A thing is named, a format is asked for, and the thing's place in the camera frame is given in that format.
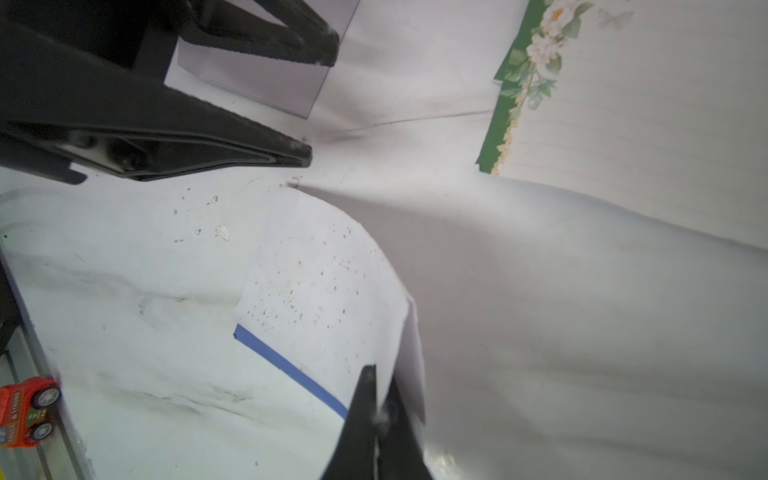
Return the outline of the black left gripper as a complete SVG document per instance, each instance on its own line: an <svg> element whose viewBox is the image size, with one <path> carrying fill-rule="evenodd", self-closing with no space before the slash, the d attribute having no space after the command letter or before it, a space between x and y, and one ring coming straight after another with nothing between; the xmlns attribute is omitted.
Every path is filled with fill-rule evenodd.
<svg viewBox="0 0 768 480"><path fill-rule="evenodd" d="M153 181L306 168L311 147L164 86L183 1L4 1L1 164L69 185L73 164Z"/></svg>

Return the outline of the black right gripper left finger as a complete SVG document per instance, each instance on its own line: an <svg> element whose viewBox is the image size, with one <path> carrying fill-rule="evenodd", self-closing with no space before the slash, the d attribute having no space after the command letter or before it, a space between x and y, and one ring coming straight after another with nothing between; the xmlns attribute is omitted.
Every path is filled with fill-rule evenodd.
<svg viewBox="0 0 768 480"><path fill-rule="evenodd" d="M361 369L348 415L322 480L371 480L375 471L376 368Z"/></svg>

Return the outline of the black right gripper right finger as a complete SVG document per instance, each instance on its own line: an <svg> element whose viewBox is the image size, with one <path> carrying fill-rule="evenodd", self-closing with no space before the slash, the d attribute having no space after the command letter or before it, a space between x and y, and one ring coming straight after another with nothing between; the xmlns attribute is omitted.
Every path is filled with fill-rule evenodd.
<svg viewBox="0 0 768 480"><path fill-rule="evenodd" d="M412 429L402 396L392 380L376 417L377 478L383 480L432 480Z"/></svg>

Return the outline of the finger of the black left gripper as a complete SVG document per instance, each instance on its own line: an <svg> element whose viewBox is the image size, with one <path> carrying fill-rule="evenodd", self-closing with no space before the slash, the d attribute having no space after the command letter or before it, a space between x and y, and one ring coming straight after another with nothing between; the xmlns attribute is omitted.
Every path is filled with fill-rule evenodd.
<svg viewBox="0 0 768 480"><path fill-rule="evenodd" d="M176 32L203 47L326 67L335 65L340 36L304 1L259 1L272 23L227 1L178 1Z"/></svg>

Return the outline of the blue bordered white letter paper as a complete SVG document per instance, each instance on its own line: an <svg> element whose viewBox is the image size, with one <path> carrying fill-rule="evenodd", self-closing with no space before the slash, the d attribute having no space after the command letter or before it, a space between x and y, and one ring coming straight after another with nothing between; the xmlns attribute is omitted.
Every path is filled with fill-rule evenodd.
<svg viewBox="0 0 768 480"><path fill-rule="evenodd" d="M763 479L767 254L608 210L532 230L296 185L233 198L246 345L337 412L396 381L466 479Z"/></svg>

